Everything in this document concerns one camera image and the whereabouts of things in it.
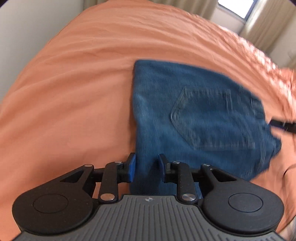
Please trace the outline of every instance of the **white wall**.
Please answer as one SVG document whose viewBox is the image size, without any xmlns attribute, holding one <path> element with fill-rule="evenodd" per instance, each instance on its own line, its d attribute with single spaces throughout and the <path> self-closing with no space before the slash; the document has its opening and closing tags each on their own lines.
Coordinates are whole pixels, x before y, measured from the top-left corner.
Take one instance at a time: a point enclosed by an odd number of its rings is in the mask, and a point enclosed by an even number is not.
<svg viewBox="0 0 296 241">
<path fill-rule="evenodd" d="M 220 6 L 217 6 L 215 9 L 211 21 L 237 34 L 240 33 L 245 25 L 244 20 Z"/>
<path fill-rule="evenodd" d="M 279 67 L 285 67 L 296 56 L 296 14 L 277 40 L 270 58 Z"/>
<path fill-rule="evenodd" d="M 26 64 L 83 10 L 83 0 L 8 0 L 0 8 L 0 103 Z"/>
</svg>

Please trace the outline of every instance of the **wrinkled sheet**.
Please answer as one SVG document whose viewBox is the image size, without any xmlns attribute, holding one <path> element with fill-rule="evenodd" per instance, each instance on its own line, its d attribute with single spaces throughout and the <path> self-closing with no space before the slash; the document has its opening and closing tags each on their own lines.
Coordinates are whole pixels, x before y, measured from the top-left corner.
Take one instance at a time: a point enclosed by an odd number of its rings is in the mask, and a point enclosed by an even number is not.
<svg viewBox="0 0 296 241">
<path fill-rule="evenodd" d="M 199 16 L 149 1 L 91 7 L 20 73 L 0 110 L 0 240 L 19 229 L 11 208 L 21 193 L 86 163 L 125 160 L 135 149 L 131 109 L 137 59 L 174 61 L 229 76 L 263 102 L 266 120 L 296 119 L 295 74 L 237 35 Z M 282 140 L 270 168 L 253 182 L 283 200 L 282 230 L 296 214 L 296 139 Z M 128 192 L 126 184 L 121 193 Z"/>
</svg>

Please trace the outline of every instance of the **gray ribbed plate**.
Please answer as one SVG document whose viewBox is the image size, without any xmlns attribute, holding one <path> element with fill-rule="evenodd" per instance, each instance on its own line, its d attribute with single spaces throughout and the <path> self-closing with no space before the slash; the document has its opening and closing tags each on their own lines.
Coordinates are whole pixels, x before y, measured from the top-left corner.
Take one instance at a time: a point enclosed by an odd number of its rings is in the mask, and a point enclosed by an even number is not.
<svg viewBox="0 0 296 241">
<path fill-rule="evenodd" d="M 211 226 L 193 205 L 174 196 L 124 195 L 115 204 L 102 205 L 84 226 L 57 236 L 22 232 L 15 241 L 283 241 L 271 232 L 240 237 Z"/>
</svg>

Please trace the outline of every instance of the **bed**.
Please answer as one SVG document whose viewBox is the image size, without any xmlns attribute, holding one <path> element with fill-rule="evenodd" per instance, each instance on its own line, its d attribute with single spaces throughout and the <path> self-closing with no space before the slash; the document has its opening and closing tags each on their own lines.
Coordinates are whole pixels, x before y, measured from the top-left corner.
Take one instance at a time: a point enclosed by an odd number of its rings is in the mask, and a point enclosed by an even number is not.
<svg viewBox="0 0 296 241">
<path fill-rule="evenodd" d="M 0 109 L 0 240 L 20 231 L 11 207 L 21 193 L 85 163 L 95 168 L 135 150 L 131 109 L 137 59 L 185 63 L 229 76 L 263 102 L 266 120 L 296 119 L 296 74 L 278 69 L 236 34 L 173 6 L 111 0 L 88 8 L 24 68 Z M 254 183 L 296 215 L 296 139 L 276 128 L 281 152 Z M 128 186 L 120 185 L 127 193 Z"/>
</svg>

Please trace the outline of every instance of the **folded blue jeans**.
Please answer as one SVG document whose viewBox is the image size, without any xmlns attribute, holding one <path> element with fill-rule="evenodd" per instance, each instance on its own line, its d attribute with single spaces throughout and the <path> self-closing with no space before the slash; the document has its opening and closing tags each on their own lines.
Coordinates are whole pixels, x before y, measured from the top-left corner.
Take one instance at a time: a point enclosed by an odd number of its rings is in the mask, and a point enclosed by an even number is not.
<svg viewBox="0 0 296 241">
<path fill-rule="evenodd" d="M 261 101 L 225 75 L 138 60 L 133 86 L 137 160 L 131 194 L 176 194 L 175 184 L 161 181 L 160 153 L 191 168 L 208 163 L 250 180 L 281 149 Z"/>
</svg>

